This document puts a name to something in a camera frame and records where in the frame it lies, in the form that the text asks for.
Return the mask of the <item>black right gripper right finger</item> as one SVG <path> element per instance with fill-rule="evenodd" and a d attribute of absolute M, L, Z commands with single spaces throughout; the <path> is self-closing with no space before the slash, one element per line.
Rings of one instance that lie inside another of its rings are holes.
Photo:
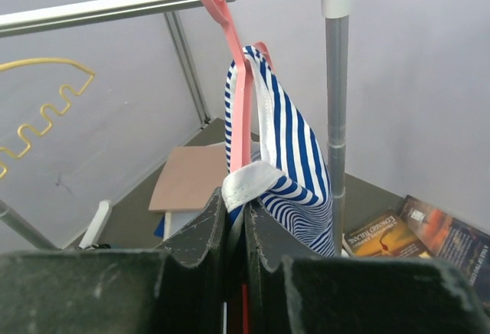
<path fill-rule="evenodd" d="M 322 257 L 259 202 L 244 212 L 252 333 L 484 333 L 461 274 L 438 260 Z"/>

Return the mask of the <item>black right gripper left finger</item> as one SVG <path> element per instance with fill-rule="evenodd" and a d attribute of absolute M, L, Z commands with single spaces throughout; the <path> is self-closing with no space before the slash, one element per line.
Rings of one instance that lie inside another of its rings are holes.
<path fill-rule="evenodd" d="M 3 333 L 219 333 L 226 208 L 204 210 L 152 249 L 1 256 Z"/>

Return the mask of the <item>blue white striped tank top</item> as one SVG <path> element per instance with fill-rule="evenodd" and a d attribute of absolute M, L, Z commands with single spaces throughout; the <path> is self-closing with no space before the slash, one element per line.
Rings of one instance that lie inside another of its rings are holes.
<path fill-rule="evenodd" d="M 244 246 L 244 207 L 259 199 L 297 241 L 322 255 L 335 253 L 332 187 L 315 134 L 282 88 L 265 52 L 243 49 L 256 91 L 260 140 L 252 162 L 229 171 L 221 194 L 230 220 L 227 252 Z"/>

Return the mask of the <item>pink plastic hanger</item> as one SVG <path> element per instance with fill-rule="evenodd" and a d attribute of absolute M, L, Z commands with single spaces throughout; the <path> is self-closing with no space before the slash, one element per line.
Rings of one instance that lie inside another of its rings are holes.
<path fill-rule="evenodd" d="M 230 278 L 230 290 L 239 287 L 241 308 L 229 305 L 229 313 L 238 313 L 242 319 L 240 333 L 248 333 L 249 316 L 247 286 L 244 271 L 247 264 L 247 249 L 242 236 L 244 206 L 263 194 L 276 180 L 276 172 L 271 177 L 265 174 L 263 162 L 251 162 L 251 116 L 253 72 L 245 58 L 243 47 L 234 25 L 234 20 L 225 0 L 201 0 L 213 19 L 222 27 L 232 53 L 237 80 L 234 92 L 232 134 L 230 146 L 230 173 L 222 185 L 222 197 L 229 211 L 231 222 L 227 238 L 225 267 Z"/>

